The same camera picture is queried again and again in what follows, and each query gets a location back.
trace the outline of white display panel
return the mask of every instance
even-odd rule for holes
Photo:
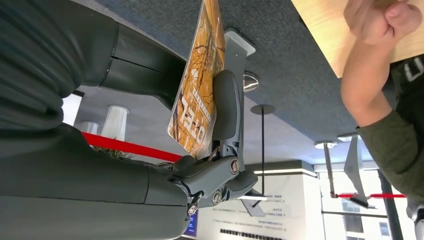
[[[262,191],[261,178],[254,189]],[[266,176],[265,195],[268,200],[259,204],[265,217],[251,217],[240,200],[200,209],[197,239],[309,240],[311,236],[314,240],[324,239],[316,178],[303,174]]]

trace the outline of gray carpet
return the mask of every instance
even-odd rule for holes
[[[97,0],[187,57],[200,0]],[[247,97],[276,106],[275,115],[313,141],[336,140],[356,124],[340,98],[340,81],[290,0],[220,0],[224,29],[239,30],[256,47],[246,70],[261,78]],[[388,87],[390,101],[394,95]]]

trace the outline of fist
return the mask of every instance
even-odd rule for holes
[[[395,0],[393,4],[381,7],[375,4],[375,0],[349,0],[344,19],[352,34],[366,44],[396,45],[414,32],[422,21],[421,11],[407,1]]]

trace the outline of red rope barrier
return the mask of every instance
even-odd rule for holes
[[[87,143],[105,149],[118,150],[125,153],[137,154],[155,159],[165,160],[175,163],[181,156],[170,152],[154,149],[147,146],[140,146],[134,143],[119,141],[116,139],[94,135],[88,132],[81,132]]]
[[[355,195],[354,194],[338,194],[337,195],[338,198],[343,198],[343,199],[350,199],[353,196]],[[380,199],[406,198],[406,196],[403,194],[389,194],[389,193],[376,193],[376,194],[371,194],[369,197],[380,198]]]

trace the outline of robotic hand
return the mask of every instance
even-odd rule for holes
[[[200,161],[194,162],[193,159],[193,164],[177,171],[171,178],[171,182],[193,198],[188,207],[189,215],[194,214],[199,206],[209,207],[239,198],[258,181],[253,171],[244,171],[243,157],[239,154],[243,151],[240,139],[243,118],[240,89],[235,81],[229,70],[220,72],[213,81],[217,113],[212,135],[214,151]],[[182,161],[186,162],[187,158],[190,157],[185,156]]]
[[[161,240],[183,234],[197,208],[248,192],[235,77],[214,80],[208,158],[177,171],[94,151],[62,123],[80,85],[150,95],[169,109],[185,61],[69,0],[0,1],[0,239]]]

